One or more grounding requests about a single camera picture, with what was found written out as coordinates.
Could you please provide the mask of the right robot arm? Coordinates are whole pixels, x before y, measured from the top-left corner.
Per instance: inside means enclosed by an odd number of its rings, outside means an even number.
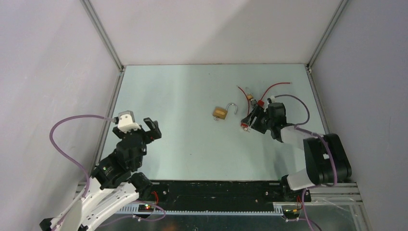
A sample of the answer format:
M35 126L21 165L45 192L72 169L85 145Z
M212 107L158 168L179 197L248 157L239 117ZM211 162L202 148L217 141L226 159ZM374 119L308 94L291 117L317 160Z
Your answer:
M280 196L292 201L299 190L319 185L333 186L352 175L352 168L337 134L320 135L287 122L283 103L272 102L266 108L255 105L241 120L241 126L262 134L270 132L272 139L290 144L304 152L306 167L282 177Z

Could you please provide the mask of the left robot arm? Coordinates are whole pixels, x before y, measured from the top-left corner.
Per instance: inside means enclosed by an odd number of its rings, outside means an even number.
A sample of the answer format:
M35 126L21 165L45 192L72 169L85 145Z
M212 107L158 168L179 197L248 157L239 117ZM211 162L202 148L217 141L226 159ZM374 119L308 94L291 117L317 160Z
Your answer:
M120 139L115 149L88 173L55 142L53 135L59 125L79 118L98 118L115 123L113 133ZM85 174L86 184L71 204L58 216L45 218L39 224L43 231L94 231L125 205L152 194L152 182L138 169L147 154L147 145L162 137L158 121L145 118L145 131L136 123L132 111L108 118L100 115L76 115L57 122L50 130L54 148L77 165Z

